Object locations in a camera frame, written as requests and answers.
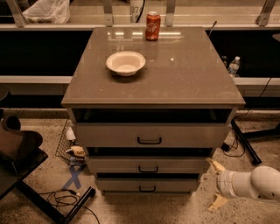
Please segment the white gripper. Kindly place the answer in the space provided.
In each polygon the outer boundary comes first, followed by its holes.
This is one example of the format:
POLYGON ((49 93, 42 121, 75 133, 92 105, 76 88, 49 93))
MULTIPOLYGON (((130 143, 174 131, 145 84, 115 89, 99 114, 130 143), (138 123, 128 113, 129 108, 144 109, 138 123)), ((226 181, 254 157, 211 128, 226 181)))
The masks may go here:
POLYGON ((225 205, 228 202, 227 198, 245 196, 247 184, 247 174, 245 172, 226 170, 222 164, 210 157, 208 157, 206 161, 211 165, 212 170, 218 174, 216 183, 220 191, 220 193, 216 192, 214 194, 214 201, 209 206, 209 211, 214 211, 225 205))

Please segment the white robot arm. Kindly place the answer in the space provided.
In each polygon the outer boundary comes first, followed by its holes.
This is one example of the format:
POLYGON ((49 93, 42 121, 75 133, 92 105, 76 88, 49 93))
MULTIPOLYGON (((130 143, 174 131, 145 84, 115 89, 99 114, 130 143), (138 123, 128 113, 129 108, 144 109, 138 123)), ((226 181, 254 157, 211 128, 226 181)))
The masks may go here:
POLYGON ((269 166, 258 166, 251 172, 227 170, 217 161, 206 160, 217 175, 215 200, 209 207, 216 210, 229 199, 249 198, 261 202, 280 202, 280 172, 269 166))

